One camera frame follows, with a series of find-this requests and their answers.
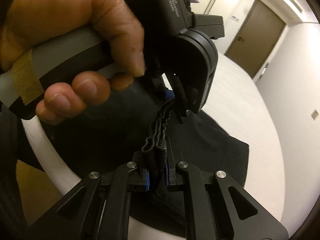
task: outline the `metal pivot screw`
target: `metal pivot screw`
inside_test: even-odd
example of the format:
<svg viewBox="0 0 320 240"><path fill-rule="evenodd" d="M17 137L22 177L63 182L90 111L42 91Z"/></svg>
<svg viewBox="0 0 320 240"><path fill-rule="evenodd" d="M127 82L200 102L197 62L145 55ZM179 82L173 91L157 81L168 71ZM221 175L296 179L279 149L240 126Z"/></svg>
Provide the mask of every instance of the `metal pivot screw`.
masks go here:
<svg viewBox="0 0 320 240"><path fill-rule="evenodd" d="M225 178L227 175L224 171L217 171L216 174L219 178L222 178L222 179Z"/></svg>
<svg viewBox="0 0 320 240"><path fill-rule="evenodd" d="M180 168L186 168L186 167L189 166L189 163L187 163L187 162L185 162L185 161L181 161L181 162L178 163L178 166L179 166Z"/></svg>
<svg viewBox="0 0 320 240"><path fill-rule="evenodd" d="M133 169L133 168L137 167L137 164L135 162L128 162L127 167L130 169Z"/></svg>
<svg viewBox="0 0 320 240"><path fill-rule="evenodd" d="M93 171L89 174L90 179L96 179L97 177L99 177L99 173L96 171Z"/></svg>

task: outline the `yellow velcro strap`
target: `yellow velcro strap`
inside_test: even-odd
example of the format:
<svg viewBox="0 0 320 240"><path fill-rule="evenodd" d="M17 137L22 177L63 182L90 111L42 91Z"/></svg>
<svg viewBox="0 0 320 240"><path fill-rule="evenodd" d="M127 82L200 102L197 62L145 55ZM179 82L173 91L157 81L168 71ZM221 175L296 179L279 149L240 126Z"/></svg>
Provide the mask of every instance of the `yellow velcro strap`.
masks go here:
<svg viewBox="0 0 320 240"><path fill-rule="evenodd" d="M32 49L23 54L12 66L13 84L25 106L44 93L32 67Z"/></svg>

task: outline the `gray handle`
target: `gray handle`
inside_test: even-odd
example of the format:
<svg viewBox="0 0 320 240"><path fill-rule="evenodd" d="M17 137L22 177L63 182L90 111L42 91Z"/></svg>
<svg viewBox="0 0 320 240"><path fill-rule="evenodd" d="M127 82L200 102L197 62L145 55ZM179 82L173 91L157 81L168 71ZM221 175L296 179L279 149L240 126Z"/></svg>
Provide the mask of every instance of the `gray handle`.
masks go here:
<svg viewBox="0 0 320 240"><path fill-rule="evenodd" d="M107 78L123 72L113 63L108 43L92 28L84 26L53 38L32 49L31 66L43 89L57 82L68 82L86 70L100 70ZM13 82L12 71L0 75L0 101L22 119L35 115L35 105L24 105Z"/></svg>

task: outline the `fingernail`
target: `fingernail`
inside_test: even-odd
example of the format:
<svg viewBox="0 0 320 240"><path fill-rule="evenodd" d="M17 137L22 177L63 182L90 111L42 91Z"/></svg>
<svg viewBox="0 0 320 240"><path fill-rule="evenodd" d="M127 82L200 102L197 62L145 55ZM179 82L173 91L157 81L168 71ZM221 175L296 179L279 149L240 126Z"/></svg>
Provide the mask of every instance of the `fingernail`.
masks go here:
<svg viewBox="0 0 320 240"><path fill-rule="evenodd" d="M48 103L50 103L50 106L57 111L66 112L71 108L68 98L62 93L56 93L49 99Z"/></svg>
<svg viewBox="0 0 320 240"><path fill-rule="evenodd" d="M124 85L124 86L122 86L122 87L115 87L113 90L116 90L116 91L121 92L121 91L126 90L129 86L130 86L130 85Z"/></svg>
<svg viewBox="0 0 320 240"><path fill-rule="evenodd" d="M94 98L97 95L97 86L92 79L86 79L78 84L76 92L85 98Z"/></svg>
<svg viewBox="0 0 320 240"><path fill-rule="evenodd" d="M40 112L40 116L42 119L45 119L47 121L53 121L57 118L57 115L51 111L49 111L46 108L43 108L42 111Z"/></svg>
<svg viewBox="0 0 320 240"><path fill-rule="evenodd" d="M144 75L144 72L146 70L146 64L144 62L143 52L138 54L136 62L137 62L137 67L138 67L136 77L141 77Z"/></svg>

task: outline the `door handle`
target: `door handle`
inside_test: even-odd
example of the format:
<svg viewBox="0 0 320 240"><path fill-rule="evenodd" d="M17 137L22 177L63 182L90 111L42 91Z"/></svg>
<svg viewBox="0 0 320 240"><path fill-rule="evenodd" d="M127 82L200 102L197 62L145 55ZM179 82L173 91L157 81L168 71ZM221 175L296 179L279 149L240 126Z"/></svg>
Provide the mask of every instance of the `door handle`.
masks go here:
<svg viewBox="0 0 320 240"><path fill-rule="evenodd" d="M245 42L245 39L238 35L237 41Z"/></svg>

